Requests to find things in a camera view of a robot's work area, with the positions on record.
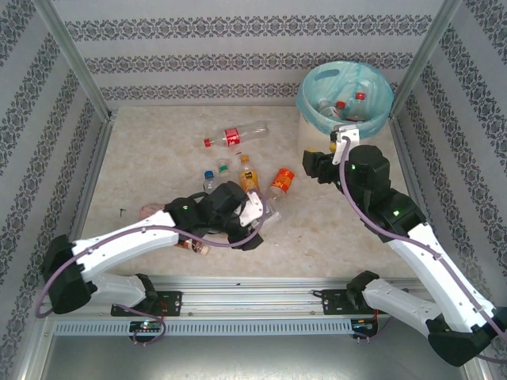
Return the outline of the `orange NFC label bottle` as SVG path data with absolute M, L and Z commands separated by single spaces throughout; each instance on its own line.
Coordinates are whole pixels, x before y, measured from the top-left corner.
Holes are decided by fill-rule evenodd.
M 270 184 L 270 198 L 277 198 L 288 193 L 288 190 L 292 186 L 292 182 L 295 178 L 293 171 L 287 168 L 280 168 L 272 183 Z

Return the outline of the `grey metal base panel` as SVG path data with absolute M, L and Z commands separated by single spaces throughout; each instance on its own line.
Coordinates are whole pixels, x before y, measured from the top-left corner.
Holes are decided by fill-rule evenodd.
M 137 348 L 125 337 L 58 337 L 43 380 L 464 380 L 422 341 L 387 336 L 169 337 Z

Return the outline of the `aluminium frame post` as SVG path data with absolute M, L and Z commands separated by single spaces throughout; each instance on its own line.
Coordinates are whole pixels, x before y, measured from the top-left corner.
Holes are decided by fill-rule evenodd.
M 65 23 L 60 18 L 52 0 L 32 0 L 32 2 L 55 42 L 58 44 L 70 68 L 74 71 L 94 109 L 102 120 L 109 121 L 112 112 L 106 104 L 97 83 L 94 81 L 84 58 L 80 54 Z
M 392 119 L 400 113 L 407 97 L 410 95 L 410 91 L 415 86 L 421 72 L 430 60 L 440 38 L 443 36 L 461 3 L 462 0 L 443 0 L 413 61 L 396 89 L 390 114 Z

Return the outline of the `copper brown bottle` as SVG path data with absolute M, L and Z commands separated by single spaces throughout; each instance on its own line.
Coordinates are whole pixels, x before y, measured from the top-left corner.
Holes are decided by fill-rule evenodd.
M 198 241 L 192 238 L 188 238 L 184 241 L 178 242 L 176 247 L 190 250 L 194 253 L 206 256 L 210 251 L 210 246 L 205 245 L 202 241 Z

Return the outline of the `Wahaha water bottle white cap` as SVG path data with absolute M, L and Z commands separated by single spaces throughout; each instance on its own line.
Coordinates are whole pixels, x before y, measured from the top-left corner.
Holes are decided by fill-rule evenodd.
M 261 228 L 260 234 L 265 236 L 270 230 L 281 220 L 281 213 L 273 199 L 266 200 L 265 221 Z

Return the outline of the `clear cola bottle red label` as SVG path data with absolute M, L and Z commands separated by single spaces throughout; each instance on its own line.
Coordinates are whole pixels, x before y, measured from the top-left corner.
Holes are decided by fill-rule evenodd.
M 258 121 L 214 131 L 204 139 L 204 146 L 236 146 L 253 139 L 264 138 L 268 134 L 268 123 Z

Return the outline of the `aluminium side rail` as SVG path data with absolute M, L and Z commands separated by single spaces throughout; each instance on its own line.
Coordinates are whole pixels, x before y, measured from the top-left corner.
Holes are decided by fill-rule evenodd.
M 405 140 L 402 137 L 398 121 L 393 116 L 390 116 L 388 121 L 408 195 L 418 205 L 422 212 L 427 215 L 421 190 L 417 182 L 417 176 L 410 159 L 409 151 L 406 148 Z
M 101 125 L 100 133 L 94 143 L 90 162 L 87 166 L 86 175 L 82 184 L 78 206 L 71 221 L 70 238 L 72 241 L 77 240 L 82 235 L 110 136 L 112 134 L 112 128 L 116 121 L 116 116 L 117 111 L 113 111 L 109 117 L 104 120 Z

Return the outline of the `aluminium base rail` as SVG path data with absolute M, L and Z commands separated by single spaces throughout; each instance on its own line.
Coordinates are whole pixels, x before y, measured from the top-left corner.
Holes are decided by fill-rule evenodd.
M 318 281 L 288 279 L 152 279 L 148 275 L 130 276 L 102 273 L 93 279 L 76 277 L 66 283 L 58 278 L 49 288 L 46 297 L 51 306 L 43 310 L 36 307 L 37 317 L 51 313 L 72 313 L 88 303 L 107 305 L 114 317 L 146 314 L 132 309 L 143 300 L 154 301 L 158 291 L 180 291 L 180 316 L 218 315 L 271 315 L 271 314 L 323 314 L 321 300 L 312 291 L 346 289 L 361 293 L 366 284 L 377 275 L 365 272 L 350 281 Z

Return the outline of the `clear plastic bottle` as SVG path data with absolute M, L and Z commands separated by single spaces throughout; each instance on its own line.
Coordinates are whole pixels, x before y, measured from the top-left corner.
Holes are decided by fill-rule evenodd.
M 335 105 L 326 98 L 322 98 L 318 101 L 317 111 L 321 116 L 328 119 L 337 118 L 339 116 Z

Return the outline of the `orange juice bottle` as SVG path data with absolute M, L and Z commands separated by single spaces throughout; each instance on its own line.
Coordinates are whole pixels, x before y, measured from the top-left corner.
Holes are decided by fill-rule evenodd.
M 240 156 L 240 164 L 239 179 L 243 190 L 245 192 L 259 191 L 258 172 L 251 162 L 250 156 L 242 154 Z

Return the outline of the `pink drink bottle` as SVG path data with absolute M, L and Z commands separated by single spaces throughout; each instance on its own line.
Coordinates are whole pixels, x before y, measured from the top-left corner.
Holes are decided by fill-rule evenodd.
M 144 205 L 139 210 L 139 219 L 143 220 L 150 216 L 152 216 L 154 213 L 163 210 L 165 208 L 164 203 L 149 203 L 147 205 Z

